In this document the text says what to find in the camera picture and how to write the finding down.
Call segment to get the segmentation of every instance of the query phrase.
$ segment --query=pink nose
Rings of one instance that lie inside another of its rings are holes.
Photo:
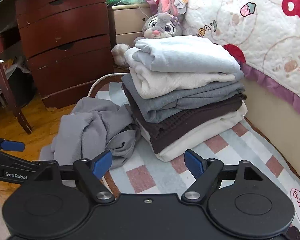
[[[154,31],[152,31],[152,34],[153,34],[154,36],[159,36],[159,35],[160,35],[160,32],[159,32],[158,30],[154,30]]]

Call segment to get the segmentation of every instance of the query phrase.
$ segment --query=stuffed bunny toy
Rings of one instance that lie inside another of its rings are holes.
[[[134,40],[133,45],[141,39],[162,39],[182,35],[181,22],[186,12],[188,0],[146,0],[151,10],[157,9],[157,14],[151,16],[143,25],[143,37]],[[127,67],[124,53],[130,47],[127,44],[117,44],[112,49],[114,62],[118,66]]]

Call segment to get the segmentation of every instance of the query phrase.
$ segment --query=rabbit face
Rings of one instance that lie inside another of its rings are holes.
[[[142,32],[145,38],[150,39],[162,39],[182,35],[178,18],[167,13],[157,13],[150,17],[143,26]]]

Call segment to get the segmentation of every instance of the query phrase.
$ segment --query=wooden floor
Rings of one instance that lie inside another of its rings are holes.
[[[37,160],[41,148],[50,144],[53,137],[58,133],[61,116],[69,114],[72,108],[73,106],[67,106],[48,112],[40,96],[36,95],[22,109],[28,122],[33,127],[33,133],[30,135],[26,134],[21,128],[11,111],[7,108],[0,108],[0,138],[21,141],[26,145],[24,152],[6,152],[29,161]],[[16,184],[0,181],[0,203],[3,204],[17,187]]]

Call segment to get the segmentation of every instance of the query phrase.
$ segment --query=metal bolt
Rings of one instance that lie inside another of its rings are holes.
[[[152,202],[153,202],[153,200],[151,198],[144,200],[144,203],[146,203],[146,204],[151,204]]]
[[[107,191],[101,191],[97,194],[97,198],[100,200],[107,200],[107,199],[110,199],[111,197],[112,197],[112,194]]]
[[[185,198],[189,200],[196,200],[200,197],[200,193],[196,191],[188,191],[185,193]]]

